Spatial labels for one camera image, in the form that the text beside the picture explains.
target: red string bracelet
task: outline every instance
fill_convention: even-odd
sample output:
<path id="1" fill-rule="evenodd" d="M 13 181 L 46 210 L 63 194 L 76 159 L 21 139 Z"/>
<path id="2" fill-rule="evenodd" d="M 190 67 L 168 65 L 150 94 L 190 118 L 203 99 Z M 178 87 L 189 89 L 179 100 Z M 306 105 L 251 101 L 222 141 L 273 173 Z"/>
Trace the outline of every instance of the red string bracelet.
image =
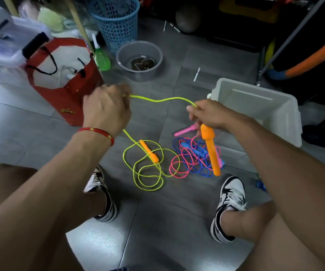
<path id="1" fill-rule="evenodd" d="M 91 128 L 91 127 L 82 127 L 82 128 L 80 128 L 77 132 L 79 132 L 79 131 L 84 131 L 84 130 L 92 130 L 92 131 L 94 131 L 94 132 L 97 132 L 97 133 L 102 134 L 103 136 L 106 136 L 107 138 L 110 138 L 110 140 L 111 140 L 111 146 L 113 146 L 114 143 L 115 143 L 115 139 L 114 139 L 114 137 L 112 137 L 108 132 L 106 132 L 106 131 L 104 131 L 104 130 L 102 130 L 102 129 Z"/>

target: forearm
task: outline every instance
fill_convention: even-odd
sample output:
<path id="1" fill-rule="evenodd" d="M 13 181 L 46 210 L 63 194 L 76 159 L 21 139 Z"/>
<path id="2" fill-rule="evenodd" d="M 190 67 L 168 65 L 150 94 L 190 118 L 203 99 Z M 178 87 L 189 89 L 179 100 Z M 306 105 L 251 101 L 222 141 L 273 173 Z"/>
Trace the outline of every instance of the forearm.
<path id="1" fill-rule="evenodd" d="M 251 119 L 228 130 L 249 155 L 287 226 L 325 261 L 325 165 Z"/>
<path id="2" fill-rule="evenodd" d="M 76 133 L 68 145 L 0 205 L 0 269 L 26 270 L 42 246 L 65 233 L 61 213 L 110 147 L 101 134 Z"/>

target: white plastic storage bin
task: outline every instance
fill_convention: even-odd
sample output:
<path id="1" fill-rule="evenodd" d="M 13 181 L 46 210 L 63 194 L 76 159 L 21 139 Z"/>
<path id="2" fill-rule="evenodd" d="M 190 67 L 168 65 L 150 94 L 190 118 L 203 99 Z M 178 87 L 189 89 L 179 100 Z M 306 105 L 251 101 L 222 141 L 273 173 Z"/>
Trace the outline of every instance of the white plastic storage bin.
<path id="1" fill-rule="evenodd" d="M 263 127 L 291 144 L 297 147 L 302 145 L 301 115 L 294 96 L 221 78 L 208 98 L 256 119 Z M 243 150 L 238 141 L 227 132 L 218 134 L 215 143 Z"/>
<path id="2" fill-rule="evenodd" d="M 24 70 L 26 59 L 22 49 L 41 32 L 50 40 L 53 37 L 44 24 L 19 17 L 12 18 L 14 25 L 5 33 L 10 39 L 0 39 L 0 83 L 32 89 Z"/>

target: black and white sneaker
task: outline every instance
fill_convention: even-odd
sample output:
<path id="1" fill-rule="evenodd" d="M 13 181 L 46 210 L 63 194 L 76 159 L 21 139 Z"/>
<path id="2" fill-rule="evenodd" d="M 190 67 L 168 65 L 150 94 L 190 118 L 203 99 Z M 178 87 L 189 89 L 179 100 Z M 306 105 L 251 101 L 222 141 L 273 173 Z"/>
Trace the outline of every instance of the black and white sneaker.
<path id="1" fill-rule="evenodd" d="M 227 236 L 220 226 L 220 216 L 226 210 L 244 211 L 246 206 L 244 184 L 239 177 L 231 176 L 225 180 L 220 189 L 220 201 L 215 217 L 210 226 L 210 235 L 220 243 L 234 241 L 235 237 Z"/>
<path id="2" fill-rule="evenodd" d="M 93 174 L 88 180 L 84 192 L 104 192 L 106 194 L 106 211 L 102 215 L 94 217 L 95 219 L 103 223 L 110 223 L 116 218 L 117 207 L 111 199 L 105 183 L 104 173 L 102 172 L 100 165 L 95 168 Z"/>

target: orange jump rope handle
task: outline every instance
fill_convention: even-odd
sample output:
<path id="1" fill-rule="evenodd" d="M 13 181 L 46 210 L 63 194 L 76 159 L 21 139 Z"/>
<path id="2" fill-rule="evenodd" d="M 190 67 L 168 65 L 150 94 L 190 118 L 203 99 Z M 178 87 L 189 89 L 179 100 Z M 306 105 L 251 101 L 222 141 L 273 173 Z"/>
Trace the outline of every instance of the orange jump rope handle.
<path id="1" fill-rule="evenodd" d="M 218 162 L 218 157 L 216 153 L 216 148 L 214 144 L 215 133 L 213 128 L 202 124 L 200 127 L 201 137 L 205 140 L 207 144 L 207 149 L 210 157 L 211 166 L 213 168 L 213 173 L 215 176 L 220 176 L 220 167 Z"/>
<path id="2" fill-rule="evenodd" d="M 157 164 L 159 162 L 159 158 L 157 157 L 157 155 L 155 153 L 151 152 L 151 149 L 147 146 L 147 144 L 143 140 L 140 140 L 139 142 L 142 145 L 142 147 L 146 150 L 147 155 L 149 155 L 149 157 L 153 161 L 153 163 Z"/>

